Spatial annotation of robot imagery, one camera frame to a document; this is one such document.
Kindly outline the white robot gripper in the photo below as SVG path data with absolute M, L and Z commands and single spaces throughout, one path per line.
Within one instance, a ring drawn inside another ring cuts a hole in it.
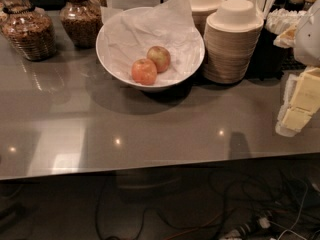
M 320 109 L 320 0 L 297 26 L 290 26 L 273 44 L 280 48 L 294 47 L 294 58 L 308 66 L 299 75 L 289 75 L 275 126 L 277 134 L 294 137 Z

